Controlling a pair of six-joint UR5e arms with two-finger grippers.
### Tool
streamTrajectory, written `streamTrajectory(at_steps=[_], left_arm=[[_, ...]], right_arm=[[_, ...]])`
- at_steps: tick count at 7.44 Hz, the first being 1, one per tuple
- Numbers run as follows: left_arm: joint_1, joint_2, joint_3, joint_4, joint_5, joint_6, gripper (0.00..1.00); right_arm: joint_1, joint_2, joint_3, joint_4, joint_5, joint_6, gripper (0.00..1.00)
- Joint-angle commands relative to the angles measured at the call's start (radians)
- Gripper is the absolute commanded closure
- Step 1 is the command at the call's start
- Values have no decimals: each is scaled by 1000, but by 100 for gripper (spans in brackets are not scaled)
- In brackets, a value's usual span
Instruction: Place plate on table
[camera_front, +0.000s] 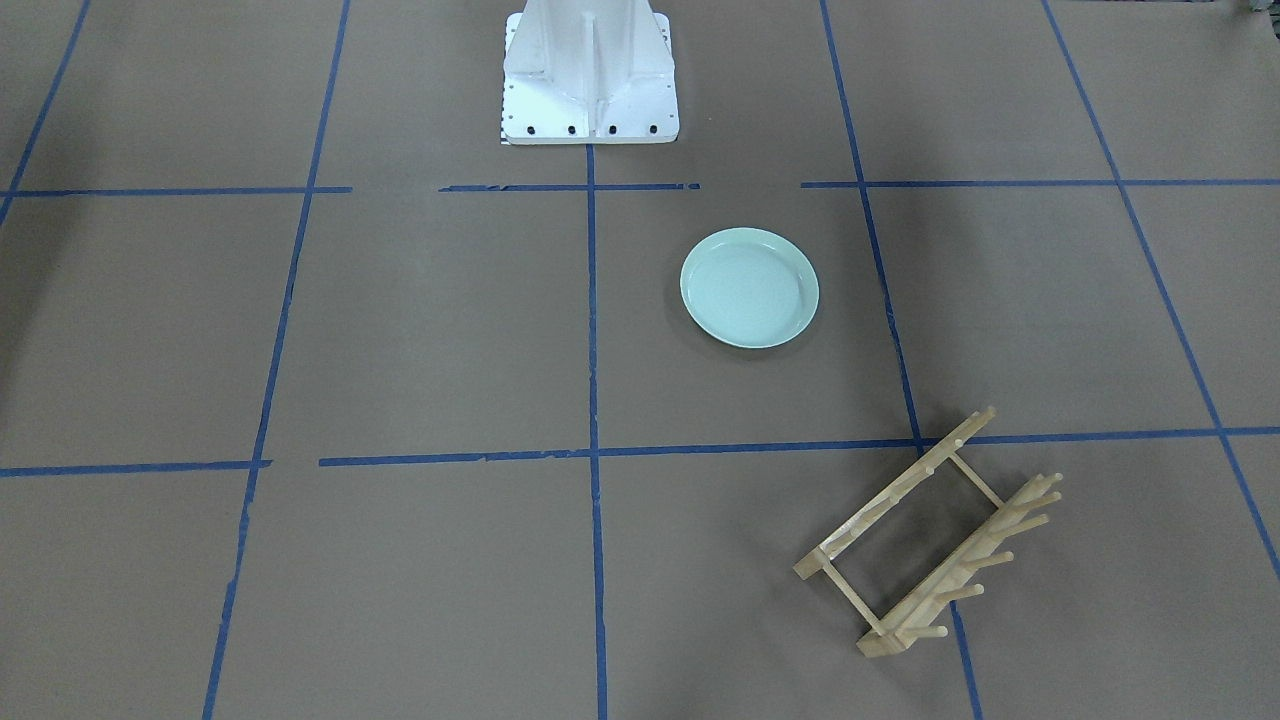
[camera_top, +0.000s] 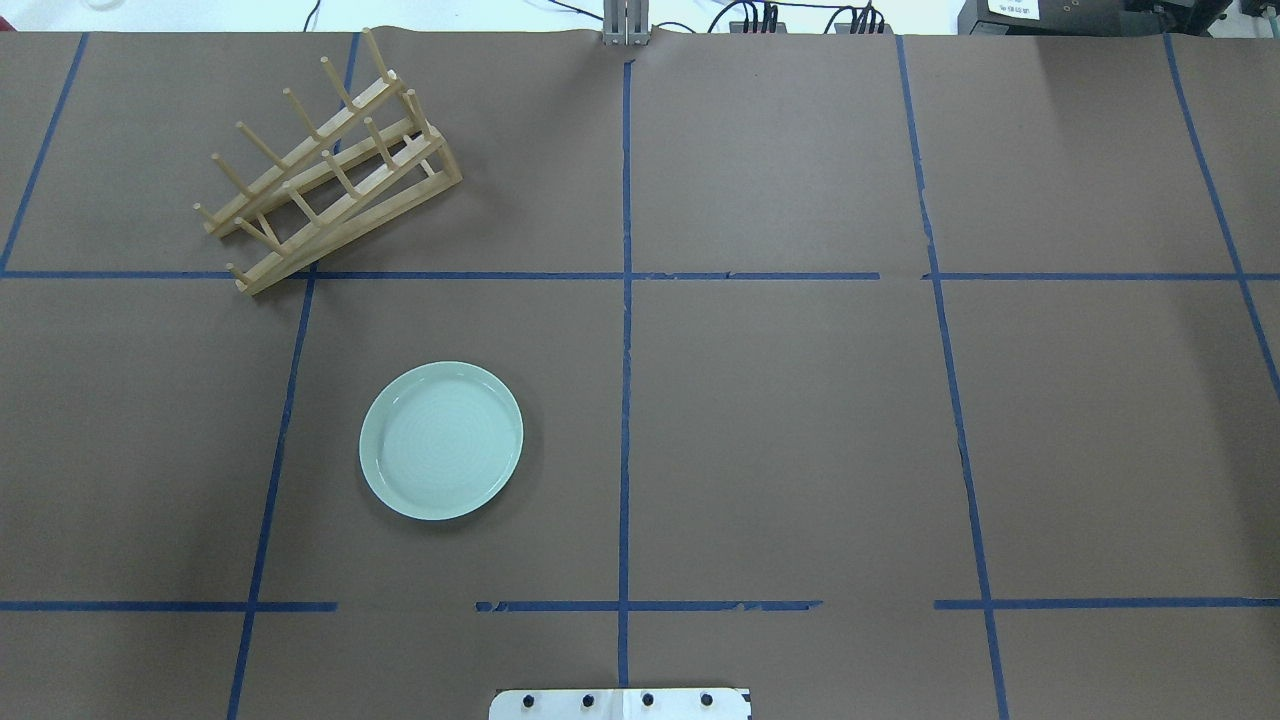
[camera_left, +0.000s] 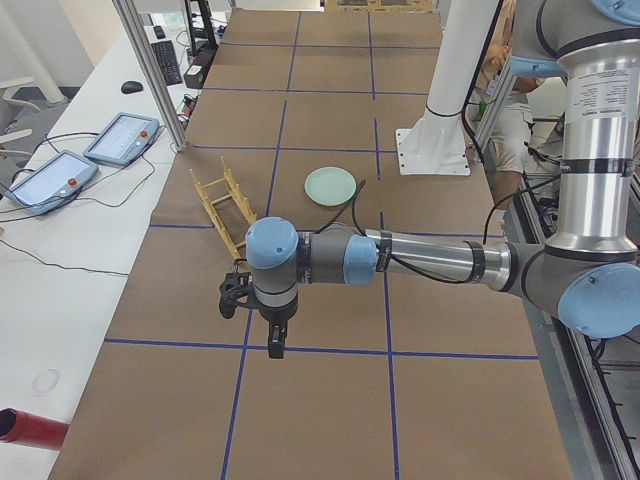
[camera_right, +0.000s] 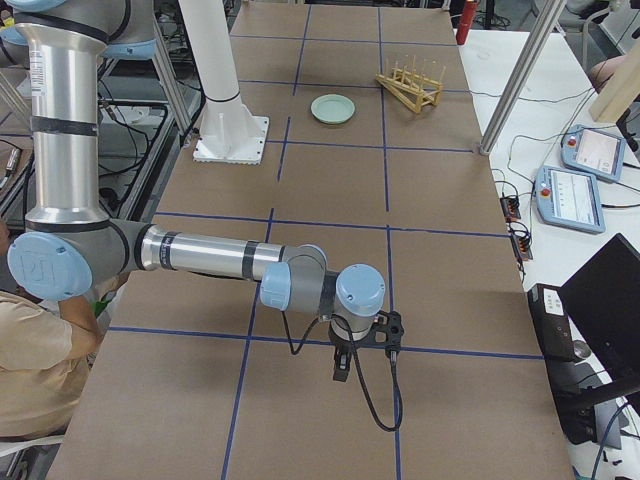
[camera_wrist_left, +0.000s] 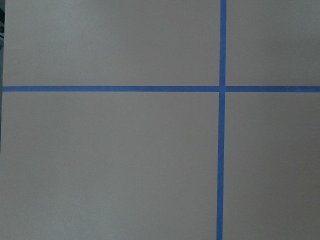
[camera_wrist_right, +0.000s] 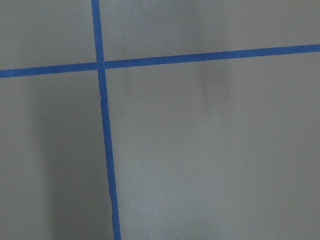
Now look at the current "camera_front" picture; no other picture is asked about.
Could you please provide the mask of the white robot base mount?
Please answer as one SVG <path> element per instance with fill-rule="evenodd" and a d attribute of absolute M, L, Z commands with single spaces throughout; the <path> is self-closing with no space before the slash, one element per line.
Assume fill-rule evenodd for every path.
<path fill-rule="evenodd" d="M 650 3 L 527 1 L 506 18 L 503 143 L 672 143 L 678 135 L 672 27 Z"/>

